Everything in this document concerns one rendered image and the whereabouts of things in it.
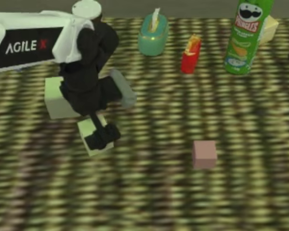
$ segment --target pink cube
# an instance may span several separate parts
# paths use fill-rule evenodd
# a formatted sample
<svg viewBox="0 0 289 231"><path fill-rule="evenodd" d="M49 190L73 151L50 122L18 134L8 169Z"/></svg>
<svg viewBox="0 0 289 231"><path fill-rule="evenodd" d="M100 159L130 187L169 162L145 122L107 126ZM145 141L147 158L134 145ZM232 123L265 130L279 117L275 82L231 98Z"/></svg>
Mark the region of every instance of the pink cube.
<svg viewBox="0 0 289 231"><path fill-rule="evenodd" d="M217 161L215 141L194 141L192 156L194 169L214 168Z"/></svg>

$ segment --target table surface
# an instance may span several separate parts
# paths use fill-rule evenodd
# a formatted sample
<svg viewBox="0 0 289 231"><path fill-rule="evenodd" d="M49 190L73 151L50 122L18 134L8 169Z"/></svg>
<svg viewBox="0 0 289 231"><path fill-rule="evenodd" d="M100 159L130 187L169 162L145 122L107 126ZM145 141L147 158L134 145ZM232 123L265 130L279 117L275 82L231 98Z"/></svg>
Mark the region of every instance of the table surface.
<svg viewBox="0 0 289 231"><path fill-rule="evenodd" d="M247 76L223 69L229 20L171 19L166 50L143 57L138 19L106 19L121 38L116 67L138 102L105 112L117 147L88 157L76 119L50 120L45 64L0 73L0 231L289 231L289 19ZM180 73L192 33L193 75ZM218 162L193 170L193 140Z"/></svg>

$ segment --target pale green block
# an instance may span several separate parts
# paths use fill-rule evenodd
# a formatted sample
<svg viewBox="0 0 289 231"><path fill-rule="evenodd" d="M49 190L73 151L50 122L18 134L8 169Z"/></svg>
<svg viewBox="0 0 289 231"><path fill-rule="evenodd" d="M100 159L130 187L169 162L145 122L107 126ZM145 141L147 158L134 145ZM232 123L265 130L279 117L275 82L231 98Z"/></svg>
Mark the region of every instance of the pale green block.
<svg viewBox="0 0 289 231"><path fill-rule="evenodd" d="M62 96L59 89L62 77L45 79L44 100L51 119L73 118L80 116L76 113L68 101Z"/></svg>
<svg viewBox="0 0 289 231"><path fill-rule="evenodd" d="M101 121L101 124L103 125L103 127L105 127L106 124L107 124L105 118L102 115L97 115L97 117ZM80 132L81 140L84 143L85 148L86 148L89 156L94 156L94 155L103 153L103 152L105 152L105 151L107 151L107 150L109 150L109 149L114 147L114 143L111 142L102 150L90 150L88 145L87 145L87 143L86 143L86 141L85 141L85 138L87 136L90 136L93 132L95 132L96 131L96 127L94 126L94 124L91 121L91 119L82 120L82 121L78 122L77 125L78 125L78 129L79 129L79 132Z"/></svg>

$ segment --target tissue box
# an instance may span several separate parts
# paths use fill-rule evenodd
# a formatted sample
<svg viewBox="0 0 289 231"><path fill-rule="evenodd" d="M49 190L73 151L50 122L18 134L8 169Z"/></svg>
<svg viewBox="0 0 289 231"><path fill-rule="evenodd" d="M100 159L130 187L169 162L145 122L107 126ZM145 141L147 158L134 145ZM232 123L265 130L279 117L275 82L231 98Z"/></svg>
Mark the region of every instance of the tissue box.
<svg viewBox="0 0 289 231"><path fill-rule="evenodd" d="M165 16L158 15L158 25L151 31L152 14L148 15L138 34L138 49L147 56L157 56L163 53L168 38L168 20Z"/></svg>
<svg viewBox="0 0 289 231"><path fill-rule="evenodd" d="M276 19L272 18L271 16L268 16L259 45L263 45L274 38L278 25L279 23Z"/></svg>

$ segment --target red can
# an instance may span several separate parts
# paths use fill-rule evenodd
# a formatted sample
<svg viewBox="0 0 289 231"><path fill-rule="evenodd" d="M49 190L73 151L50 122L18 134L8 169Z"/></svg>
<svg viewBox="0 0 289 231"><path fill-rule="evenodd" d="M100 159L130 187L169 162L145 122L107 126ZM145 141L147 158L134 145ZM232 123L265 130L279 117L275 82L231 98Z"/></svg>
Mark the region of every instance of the red can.
<svg viewBox="0 0 289 231"><path fill-rule="evenodd" d="M201 48L201 38L192 35L188 40L186 49L182 55L181 71L185 74L192 74L198 62Z"/></svg>

